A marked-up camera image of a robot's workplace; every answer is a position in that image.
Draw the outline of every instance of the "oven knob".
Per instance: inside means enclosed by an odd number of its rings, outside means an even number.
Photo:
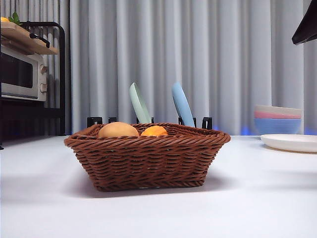
[[[43,66],[41,68],[41,74],[45,74],[48,71],[48,67],[47,66]]]
[[[41,93],[46,93],[48,91],[48,85],[41,83],[40,91],[41,91]]]

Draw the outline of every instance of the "bowl stack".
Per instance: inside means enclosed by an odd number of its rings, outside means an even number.
[[[301,126],[302,110],[256,105],[254,123],[263,134],[296,134]]]

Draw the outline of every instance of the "brown wicker basket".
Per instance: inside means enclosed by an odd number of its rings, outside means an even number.
[[[133,124],[139,133],[152,125],[168,135],[98,138],[93,125],[65,139],[99,191],[203,185],[219,149],[230,141],[222,131],[170,123]]]

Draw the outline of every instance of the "blue bowl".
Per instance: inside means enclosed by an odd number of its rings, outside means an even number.
[[[254,123],[261,135],[296,134],[301,126],[301,119],[254,118]]]

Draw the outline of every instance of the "wooden shelf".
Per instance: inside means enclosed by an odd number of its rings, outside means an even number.
[[[29,50],[40,55],[58,55],[58,49],[46,44],[39,39],[31,39],[30,32],[13,22],[1,22],[1,35],[13,40]]]

